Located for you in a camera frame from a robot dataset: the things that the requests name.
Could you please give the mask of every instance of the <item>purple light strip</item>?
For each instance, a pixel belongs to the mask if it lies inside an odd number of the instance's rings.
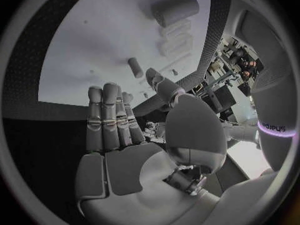
[[[274,136],[274,137],[280,137],[280,138],[291,138],[293,136],[296,135],[296,131],[287,131],[287,132],[284,132],[283,134],[282,133],[279,133],[277,131],[273,131],[273,130],[269,130],[267,128],[265,128],[263,125],[260,124],[260,122],[257,123],[259,129],[266,133],[266,134],[269,134],[271,136]]]

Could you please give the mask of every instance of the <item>robot finger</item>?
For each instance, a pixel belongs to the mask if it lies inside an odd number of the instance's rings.
[[[118,96],[118,85],[106,83],[103,87],[102,124],[105,151],[116,150],[120,147],[116,102]]]
[[[116,125],[118,130],[120,146],[126,147],[132,145],[133,142],[129,131],[129,123],[127,119],[127,114],[123,102],[122,90],[120,86],[118,86],[115,109],[116,109]]]
[[[127,119],[129,123],[129,131],[131,134],[131,140],[132,143],[135,145],[138,145],[142,142],[144,142],[146,139],[144,137],[144,134],[137,123],[136,117],[134,115],[133,110],[130,107],[130,102],[133,100],[133,96],[127,92],[122,93],[125,111],[127,114]]]
[[[104,150],[102,133],[102,90],[100,87],[91,86],[88,89],[89,112],[86,127],[86,150],[99,151]]]

